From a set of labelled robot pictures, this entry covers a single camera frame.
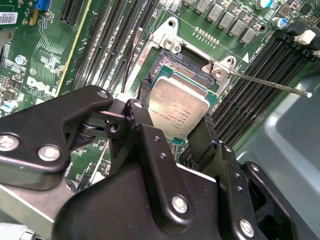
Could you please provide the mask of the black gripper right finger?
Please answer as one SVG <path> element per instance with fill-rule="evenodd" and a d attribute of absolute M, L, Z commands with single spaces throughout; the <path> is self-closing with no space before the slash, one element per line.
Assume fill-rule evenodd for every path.
<path fill-rule="evenodd" d="M 268 182 L 240 164 L 205 115 L 187 137 L 191 165 L 217 182 L 218 227 L 224 240 L 296 240 L 296 224 Z"/>

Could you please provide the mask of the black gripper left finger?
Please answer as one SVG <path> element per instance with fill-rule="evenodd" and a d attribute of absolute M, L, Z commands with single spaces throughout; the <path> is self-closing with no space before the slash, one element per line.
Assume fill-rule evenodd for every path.
<path fill-rule="evenodd" d="M 129 99 L 119 114 L 110 111 L 113 102 L 108 92 L 90 85 L 1 118 L 1 183 L 51 190 L 61 182 L 71 152 L 104 133 L 116 145 L 114 172 L 140 161 L 158 226 L 188 227 L 195 210 L 164 133 L 141 101 Z"/>

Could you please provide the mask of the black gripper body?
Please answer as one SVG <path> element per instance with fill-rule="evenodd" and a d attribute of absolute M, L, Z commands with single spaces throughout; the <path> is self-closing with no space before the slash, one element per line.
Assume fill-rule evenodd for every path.
<path fill-rule="evenodd" d="M 131 164 L 70 198 L 56 216 L 54 240 L 231 240 L 234 232 L 220 209 L 216 181 L 178 165 L 195 207 L 195 219 L 181 234 L 160 229 L 142 170 Z"/>

